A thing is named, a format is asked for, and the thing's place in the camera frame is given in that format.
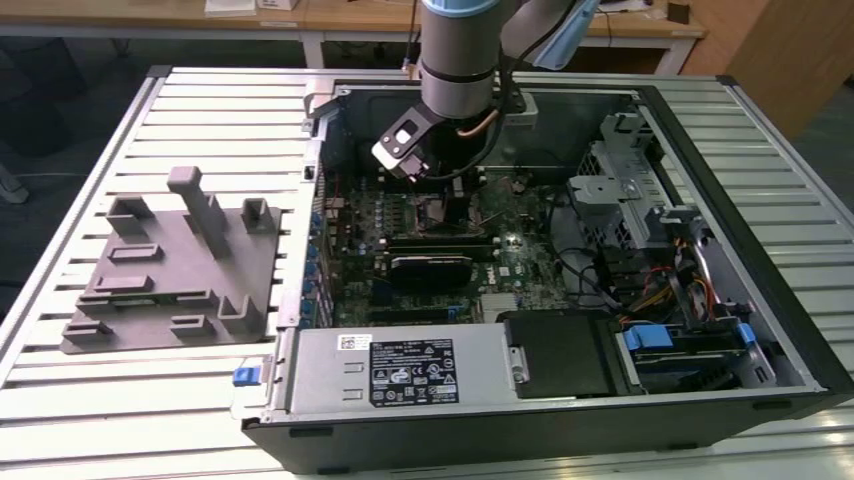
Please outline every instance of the blue latch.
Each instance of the blue latch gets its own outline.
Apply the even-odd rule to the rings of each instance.
[[[262,367],[241,367],[235,370],[231,383],[235,387],[250,387],[262,384]]]
[[[310,317],[314,311],[314,302],[311,300],[303,300],[299,305],[299,313],[303,315],[303,317]]]
[[[757,334],[753,333],[753,328],[750,328],[750,325],[748,325],[746,323],[740,323],[736,329],[738,330],[738,334],[742,336],[745,345],[757,343]]]
[[[457,315],[459,315],[459,312],[462,310],[463,310],[462,305],[451,305],[449,307],[449,320],[457,320]]]
[[[664,325],[636,325],[624,332],[624,339],[630,351],[640,348],[673,347],[673,339]]]

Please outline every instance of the aluminum work surface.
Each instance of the aluminum work surface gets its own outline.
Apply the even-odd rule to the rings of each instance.
[[[111,197],[141,193],[178,208],[165,179],[197,165],[223,207],[265,197],[294,213],[309,136],[303,95],[315,77],[401,78],[382,71],[174,69],[146,81],[22,299],[0,330],[0,478],[291,478],[239,429],[261,388],[235,390],[233,370],[273,343],[67,356],[62,331],[110,233]],[[854,370],[854,230],[814,172],[782,151],[714,79],[525,74],[538,82],[654,84],[752,224],[784,276]],[[680,183],[676,170],[673,176]],[[289,264],[287,235],[274,278]],[[282,286],[274,285],[275,318]],[[14,333],[14,339],[6,338]],[[365,472],[357,478],[852,478],[854,410],[762,425],[709,449]]]

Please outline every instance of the warning label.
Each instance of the warning label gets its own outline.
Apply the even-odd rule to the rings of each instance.
[[[371,404],[405,407],[459,403],[454,342],[371,343]]]

